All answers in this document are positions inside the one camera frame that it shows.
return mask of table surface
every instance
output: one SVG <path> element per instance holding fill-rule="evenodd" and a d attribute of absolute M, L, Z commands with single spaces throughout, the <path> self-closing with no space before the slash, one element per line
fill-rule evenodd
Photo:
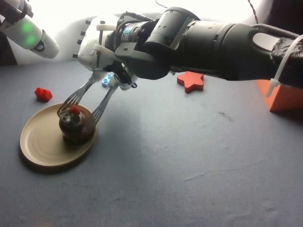
<path fill-rule="evenodd" d="M 302 115 L 270 113 L 254 81 L 205 76 L 203 92 L 186 94 L 176 76 L 139 79 L 112 96 L 81 163 L 28 169 L 27 120 L 89 77 L 77 62 L 0 68 L 1 227 L 302 226 Z M 105 93 L 97 83 L 81 104 L 93 110 Z"/>

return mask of orange box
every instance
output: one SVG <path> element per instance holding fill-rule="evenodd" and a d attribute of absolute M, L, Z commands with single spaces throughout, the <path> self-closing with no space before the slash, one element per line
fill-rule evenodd
<path fill-rule="evenodd" d="M 303 108 L 303 90 L 279 85 L 275 87 L 271 96 L 266 97 L 269 89 L 269 80 L 257 80 L 262 96 L 269 108 L 269 111 L 294 110 Z"/>

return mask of chocolate muffin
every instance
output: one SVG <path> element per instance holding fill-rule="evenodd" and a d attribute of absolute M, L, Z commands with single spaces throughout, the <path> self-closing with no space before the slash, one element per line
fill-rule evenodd
<path fill-rule="evenodd" d="M 79 145 L 90 139 L 94 133 L 94 128 L 87 129 L 90 115 L 76 105 L 59 113 L 59 127 L 66 142 Z"/>

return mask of round plate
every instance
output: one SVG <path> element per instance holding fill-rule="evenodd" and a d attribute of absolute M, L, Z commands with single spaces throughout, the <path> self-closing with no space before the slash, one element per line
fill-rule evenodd
<path fill-rule="evenodd" d="M 63 140 L 59 128 L 57 111 L 61 104 L 51 105 L 28 120 L 24 126 L 20 146 L 24 156 L 32 163 L 40 166 L 62 166 L 76 161 L 84 155 L 93 144 L 97 129 L 84 144 L 70 145 Z M 82 111 L 90 113 L 83 106 Z"/>

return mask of blue lego brick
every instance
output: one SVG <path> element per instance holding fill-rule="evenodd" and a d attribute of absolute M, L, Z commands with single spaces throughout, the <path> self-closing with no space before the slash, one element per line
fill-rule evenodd
<path fill-rule="evenodd" d="M 103 86 L 103 87 L 107 87 L 107 86 L 108 86 L 108 83 L 109 83 L 109 81 L 110 81 L 110 79 L 111 79 L 112 77 L 113 77 L 112 74 L 108 74 L 108 75 L 104 78 L 104 80 L 101 82 L 102 86 Z"/>

